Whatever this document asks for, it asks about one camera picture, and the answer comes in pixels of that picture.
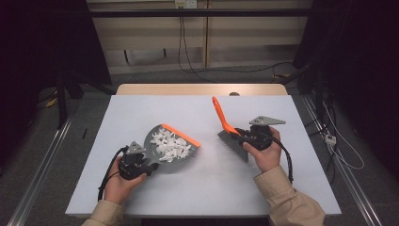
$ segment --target table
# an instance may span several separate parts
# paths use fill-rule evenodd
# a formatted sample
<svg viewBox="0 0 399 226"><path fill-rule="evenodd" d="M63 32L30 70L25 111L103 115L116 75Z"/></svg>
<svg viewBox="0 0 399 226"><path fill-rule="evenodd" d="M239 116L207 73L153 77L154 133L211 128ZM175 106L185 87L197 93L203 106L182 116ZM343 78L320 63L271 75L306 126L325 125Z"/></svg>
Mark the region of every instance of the table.
<svg viewBox="0 0 399 226"><path fill-rule="evenodd" d="M187 95L182 95L184 87ZM340 214L340 207L291 96L286 95L286 91L279 92L279 95L262 95L261 90L263 94L273 94L272 89L281 91L281 85L121 86L118 95L111 98L66 214L88 217L97 203L97 187L115 152L133 140L143 143L155 125L168 123L197 139L201 147L181 164L161 165L143 185L137 187L124 204L127 216L266 216L269 207L252 181L260 173L253 157L244 163L217 136L222 128L212 104L213 94L222 105L226 119L235 127L249 128L248 122L259 115L285 120L286 124L275 127L293 159L294 187L316 199L328 215ZM249 96L228 96L232 91ZM281 165L287 170L284 154L281 155Z"/></svg>

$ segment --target beige sleeve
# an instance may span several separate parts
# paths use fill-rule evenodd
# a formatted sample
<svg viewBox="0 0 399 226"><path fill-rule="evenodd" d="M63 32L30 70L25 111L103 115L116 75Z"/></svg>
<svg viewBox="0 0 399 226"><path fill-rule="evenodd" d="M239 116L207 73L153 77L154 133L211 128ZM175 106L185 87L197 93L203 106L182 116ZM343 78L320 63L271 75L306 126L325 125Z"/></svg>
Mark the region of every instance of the beige sleeve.
<svg viewBox="0 0 399 226"><path fill-rule="evenodd" d="M123 221L123 207L119 204L101 200L83 226L116 226Z"/></svg>
<svg viewBox="0 0 399 226"><path fill-rule="evenodd" d="M323 225L325 212L311 197L293 188L281 166L254 178L270 204L270 219L276 225Z"/></svg>

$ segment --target human hand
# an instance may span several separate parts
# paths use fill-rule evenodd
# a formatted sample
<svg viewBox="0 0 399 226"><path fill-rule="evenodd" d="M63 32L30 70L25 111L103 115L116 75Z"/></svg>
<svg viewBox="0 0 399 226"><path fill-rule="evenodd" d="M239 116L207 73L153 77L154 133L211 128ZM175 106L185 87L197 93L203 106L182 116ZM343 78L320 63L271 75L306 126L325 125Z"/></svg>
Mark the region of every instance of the human hand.
<svg viewBox="0 0 399 226"><path fill-rule="evenodd" d="M280 140L279 131L270 126L272 137ZM277 166L279 166L279 160L281 157L281 147L276 142L272 142L270 147L265 150L257 150L247 142L243 143L244 149L246 149L255 158L256 165L261 172L266 172Z"/></svg>
<svg viewBox="0 0 399 226"><path fill-rule="evenodd" d="M113 163L108 174L108 176L112 176L106 183L104 190L104 200L117 204L122 204L129 197L133 188L143 183L147 178L147 174L143 173L131 181L123 179L118 169L120 160L121 157L119 156Z"/></svg>

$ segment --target cable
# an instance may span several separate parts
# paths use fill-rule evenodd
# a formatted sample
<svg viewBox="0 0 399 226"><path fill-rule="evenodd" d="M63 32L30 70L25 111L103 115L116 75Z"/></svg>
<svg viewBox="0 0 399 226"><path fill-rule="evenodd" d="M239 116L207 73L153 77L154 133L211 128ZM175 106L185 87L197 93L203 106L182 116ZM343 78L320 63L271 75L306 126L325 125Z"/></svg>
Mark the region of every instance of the cable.
<svg viewBox="0 0 399 226"><path fill-rule="evenodd" d="M179 58L178 58L179 59L180 69L182 69L183 72L187 73L187 71L183 69L182 64L180 62L180 50L181 50L181 47L182 47L182 33L183 33L183 39L184 39L185 56L186 56L186 58L188 60L188 65L190 66L191 71L194 73L194 75L197 78L199 78L201 80L204 80L204 81L207 81L207 82L211 82L211 83L216 83L215 81L212 81L210 79L206 79L206 78L203 78L203 77L199 76L196 73L196 71L194 71L193 67L191 66L190 58L188 57L188 53L187 53L187 43L185 42L185 28L184 28L184 18L183 17L180 17L180 41L179 41Z"/></svg>
<svg viewBox="0 0 399 226"><path fill-rule="evenodd" d="M44 97L44 98L42 98L41 100L38 100L37 101L37 104L40 104L41 102L43 102L43 101L45 101L45 100L47 100L47 99L49 99L49 98L51 98L51 97L54 97L54 96L56 96L56 89L54 89L49 95L47 95L46 97Z"/></svg>
<svg viewBox="0 0 399 226"><path fill-rule="evenodd" d="M187 60L188 60L188 65L189 65L189 67L190 67L190 69L191 69L190 71L185 70L185 69L182 67L182 64L181 64L181 61L180 61L180 54L181 54L181 48L182 48L182 38L183 38L183 40L184 40L185 55L186 55L186 58L187 58ZM184 18L183 18L183 17L180 17L180 41L179 41L178 62L179 62L179 67L180 67L180 69L181 69L183 72L185 72L185 73L193 73L193 74L195 74L196 77L198 77L199 79L205 80L205 81L207 81L207 82L212 82L212 83L215 83L215 81L212 81L212 80L203 78L203 77L199 76L198 73L207 73L207 72L256 73L256 72L261 72L261 71L265 71L265 70L268 70L268 69L272 69L272 70L273 70L273 75L275 75L275 74L274 74L274 68L275 68L276 66L279 66L279 65L282 65L282 64L291 64L291 65L293 64L292 62L285 61L285 62L276 63L276 64L274 64L274 65L272 65L272 66L268 66L268 67L265 67L265 68L255 69L255 70L248 70L248 71L227 70L227 69L207 69L207 70L198 70L198 71L196 71L196 70L194 70L193 67L191 66L190 58L189 58L188 53L187 53L187 44L186 44L186 40L185 40L185 26L184 26Z"/></svg>
<svg viewBox="0 0 399 226"><path fill-rule="evenodd" d="M119 155L121 152L126 152L126 151L128 150L128 148L129 148L129 147L126 146L126 147L124 147L124 148L119 149L119 150L115 153L114 157L112 158L111 163L109 164L108 169L106 170L106 173L105 173L105 176L104 176L104 178L103 178L103 181L102 181L102 183L101 183L101 185L100 185L100 187L99 187L98 201L100 201L100 200L103 199L103 194L104 194L104 190L105 190L105 185L106 185L106 183L108 182L108 180L109 180L112 176L114 176L116 173L118 173L118 172L116 172L116 173L113 173L111 176L108 176L109 171L110 171L111 168L112 168L112 165L114 165L115 159L117 159L118 155Z"/></svg>
<svg viewBox="0 0 399 226"><path fill-rule="evenodd" d="M356 151L356 149L355 149L355 148L341 135L341 133L338 131L337 127L335 126L335 123L332 122L332 118L331 118L331 116L329 115L328 111L327 111L327 115L328 115L328 117L330 118L331 124L332 124L332 126L334 127L336 133L343 139L343 141L345 141L346 144L349 145L349 147L350 147L350 148L355 152L355 154L359 157L359 159L360 159L360 161L361 161L361 167L354 167L354 166L350 165L349 163L347 163L341 156L339 156L339 155L337 154L337 152L334 150L334 148L332 147L332 145L331 145L331 144L328 144L330 150L331 150L333 153L335 153L336 156L337 156L337 158L340 159L342 162L344 162L345 165L348 166L349 168L352 168L352 169L354 169L354 170L361 170L361 169L363 169L363 168L364 168L364 161L363 161L363 159L361 158L360 154Z"/></svg>

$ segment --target brush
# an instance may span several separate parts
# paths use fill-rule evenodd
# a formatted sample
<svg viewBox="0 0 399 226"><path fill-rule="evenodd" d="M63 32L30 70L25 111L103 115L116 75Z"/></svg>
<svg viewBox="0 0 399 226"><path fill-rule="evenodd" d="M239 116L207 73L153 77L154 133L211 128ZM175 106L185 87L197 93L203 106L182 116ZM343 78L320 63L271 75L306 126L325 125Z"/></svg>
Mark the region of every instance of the brush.
<svg viewBox="0 0 399 226"><path fill-rule="evenodd" d="M212 97L212 101L214 103L214 107L217 113L217 116L220 119L220 122L222 123L223 130L218 133L217 135L219 138L226 143L229 148L237 153L237 155L242 158L245 162L248 162L248 152L245 150L242 145L240 145L240 142L234 137L236 136L241 136L240 133L234 127L229 125L226 121L226 118L224 117L223 110L219 104L219 101L217 98L214 96Z"/></svg>

